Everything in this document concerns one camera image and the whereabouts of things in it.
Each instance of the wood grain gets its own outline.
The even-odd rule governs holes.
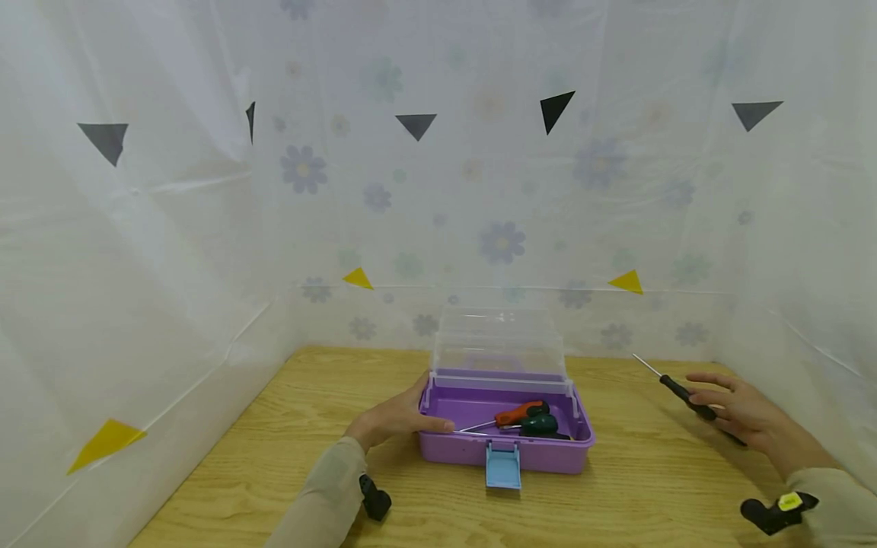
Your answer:
[[[362,410],[407,388],[427,352],[311,347],[297,352],[134,539],[134,548],[262,546],[322,451]],[[681,378],[702,363],[656,362]],[[758,453],[702,423],[630,359],[568,358],[597,443],[582,475],[522,472],[519,495],[484,470],[429,463],[398,438],[368,455],[393,497],[384,524],[360,512],[344,546],[755,546],[800,548],[738,513],[784,492]]]

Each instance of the beige sleeve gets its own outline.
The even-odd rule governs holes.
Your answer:
[[[803,514],[816,545],[877,547],[877,496],[850,474],[835,468],[808,468],[790,475],[787,484],[819,499],[814,509]]]
[[[338,548],[360,511],[366,455],[353,438],[323,453],[266,548]]]

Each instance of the light blue latch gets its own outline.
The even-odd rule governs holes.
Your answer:
[[[489,488],[521,489],[521,453],[517,444],[488,441]]]

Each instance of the human hand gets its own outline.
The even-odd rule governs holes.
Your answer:
[[[362,445],[362,450],[368,452],[372,447],[399,434],[418,431],[453,432],[454,425],[451,421],[421,415],[417,410],[420,395],[429,379],[429,372],[425,372],[414,386],[357,416],[344,435],[356,439]]]
[[[688,400],[712,407],[716,426],[765,453],[783,480],[803,468],[838,466],[809,432],[751,384],[716,373],[691,373],[686,379],[730,390],[689,387]]]

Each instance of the black device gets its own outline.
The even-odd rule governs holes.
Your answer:
[[[366,515],[380,522],[389,512],[389,507],[393,505],[392,499],[389,498],[386,491],[381,491],[368,477],[367,473],[360,476],[360,491],[362,492],[362,505],[366,508]]]
[[[818,503],[819,499],[809,493],[793,491],[781,496],[770,508],[756,499],[746,499],[740,504],[740,515],[770,536],[801,523],[802,514]]]

